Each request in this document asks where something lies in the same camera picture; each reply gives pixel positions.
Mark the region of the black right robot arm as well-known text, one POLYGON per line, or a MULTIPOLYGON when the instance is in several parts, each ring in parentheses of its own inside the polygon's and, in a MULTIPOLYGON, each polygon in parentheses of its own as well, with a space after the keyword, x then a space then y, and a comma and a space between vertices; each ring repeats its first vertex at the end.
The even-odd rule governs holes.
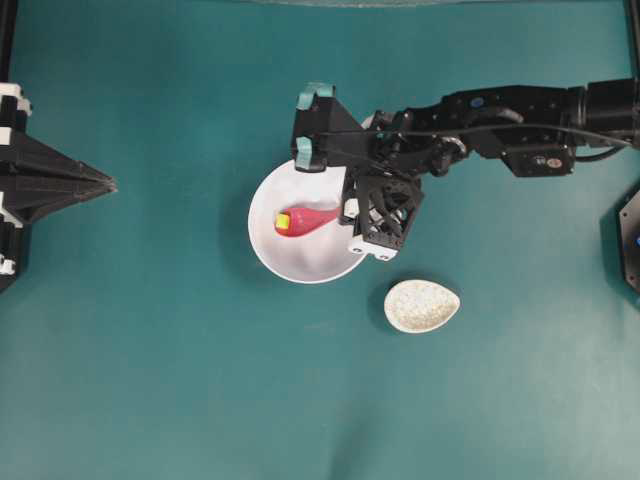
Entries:
POLYGON ((546 178, 637 149, 639 81, 460 91, 427 107, 378 110, 367 126, 339 121, 324 142, 328 165, 346 169, 339 223, 356 252, 389 260, 418 215, 424 177, 444 177, 472 155, 518 178, 546 178))

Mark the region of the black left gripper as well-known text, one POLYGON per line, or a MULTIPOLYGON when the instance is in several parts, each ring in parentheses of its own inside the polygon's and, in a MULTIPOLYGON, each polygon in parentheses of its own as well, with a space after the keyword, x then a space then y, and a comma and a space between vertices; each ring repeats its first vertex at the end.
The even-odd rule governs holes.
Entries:
POLYGON ((115 180, 25 134, 31 105, 17 84, 1 84, 1 292, 28 257, 25 231, 69 206, 117 191, 115 180), (94 182, 26 182, 26 171, 94 182))

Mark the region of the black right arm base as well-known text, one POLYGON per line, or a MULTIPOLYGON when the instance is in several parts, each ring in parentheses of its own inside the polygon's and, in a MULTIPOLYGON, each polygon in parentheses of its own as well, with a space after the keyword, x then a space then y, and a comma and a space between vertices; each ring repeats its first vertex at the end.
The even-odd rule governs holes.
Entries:
POLYGON ((617 297, 639 310, 639 182, 600 219, 605 279, 617 297))

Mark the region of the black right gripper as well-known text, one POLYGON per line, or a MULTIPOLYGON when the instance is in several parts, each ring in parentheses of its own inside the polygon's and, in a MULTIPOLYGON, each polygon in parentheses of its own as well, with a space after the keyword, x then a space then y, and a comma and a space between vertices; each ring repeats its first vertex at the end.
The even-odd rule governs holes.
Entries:
POLYGON ((348 167, 341 195, 341 224, 352 229, 348 250, 392 260, 404 247, 423 198, 418 177, 348 167))

